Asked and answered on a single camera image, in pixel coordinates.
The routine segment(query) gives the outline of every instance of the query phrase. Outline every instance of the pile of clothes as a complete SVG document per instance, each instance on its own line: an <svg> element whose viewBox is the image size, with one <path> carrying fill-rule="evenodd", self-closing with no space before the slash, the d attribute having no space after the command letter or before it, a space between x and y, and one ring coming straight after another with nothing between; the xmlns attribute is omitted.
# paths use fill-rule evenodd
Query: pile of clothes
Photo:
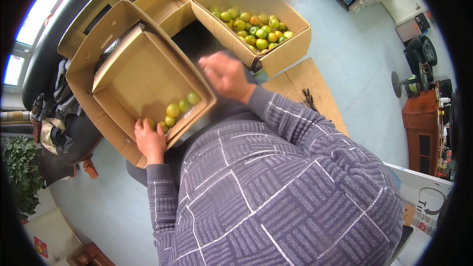
<svg viewBox="0 0 473 266"><path fill-rule="evenodd" d="M62 60L56 79L53 97L41 93L33 102L31 122L34 125L34 139L50 152L59 155L66 153L74 144L67 135L71 115L80 115L80 107L66 81L66 72L71 60Z"/></svg>

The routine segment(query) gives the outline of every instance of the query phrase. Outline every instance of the green plant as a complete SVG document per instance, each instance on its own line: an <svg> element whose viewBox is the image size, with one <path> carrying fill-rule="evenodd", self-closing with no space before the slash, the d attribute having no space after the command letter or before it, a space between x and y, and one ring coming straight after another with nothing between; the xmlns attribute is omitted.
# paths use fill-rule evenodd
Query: green plant
<svg viewBox="0 0 473 266"><path fill-rule="evenodd" d="M5 138L2 144L3 162L8 166L10 183L17 195L20 212L31 216L39 204L39 189L44 187L35 163L36 145L25 136Z"/></svg>

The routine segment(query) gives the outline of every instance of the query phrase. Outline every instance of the sleeve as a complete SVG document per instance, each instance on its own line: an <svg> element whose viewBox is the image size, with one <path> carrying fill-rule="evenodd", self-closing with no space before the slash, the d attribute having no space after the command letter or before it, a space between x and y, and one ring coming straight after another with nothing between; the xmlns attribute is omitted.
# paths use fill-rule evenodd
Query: sleeve
<svg viewBox="0 0 473 266"><path fill-rule="evenodd" d="M174 238L177 192L167 164L150 164L146 171L154 246L160 265L164 265Z"/></svg>
<svg viewBox="0 0 473 266"><path fill-rule="evenodd" d="M315 155L312 147L318 140L330 141L332 135L337 134L339 140L349 141L323 115L260 86L251 95L248 108L281 138L300 147L310 157Z"/></svg>

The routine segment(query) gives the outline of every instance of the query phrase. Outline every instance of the patterned fabric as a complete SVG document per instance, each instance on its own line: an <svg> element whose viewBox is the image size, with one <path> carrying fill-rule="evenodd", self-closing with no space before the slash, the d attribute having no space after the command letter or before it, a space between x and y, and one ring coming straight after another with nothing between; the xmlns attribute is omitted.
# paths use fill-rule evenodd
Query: patterned fabric
<svg viewBox="0 0 473 266"><path fill-rule="evenodd" d="M319 113L257 87L262 118L216 125L191 146L179 195L149 165L160 265L384 265L404 204L379 158Z"/></svg>

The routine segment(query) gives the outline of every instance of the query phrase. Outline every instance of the wooden dresser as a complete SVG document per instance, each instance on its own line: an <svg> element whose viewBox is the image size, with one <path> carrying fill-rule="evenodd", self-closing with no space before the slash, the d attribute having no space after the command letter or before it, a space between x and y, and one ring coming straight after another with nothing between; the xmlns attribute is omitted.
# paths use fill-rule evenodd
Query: wooden dresser
<svg viewBox="0 0 473 266"><path fill-rule="evenodd" d="M409 169L436 176L442 149L442 116L436 90L408 98L402 114L409 147Z"/></svg>

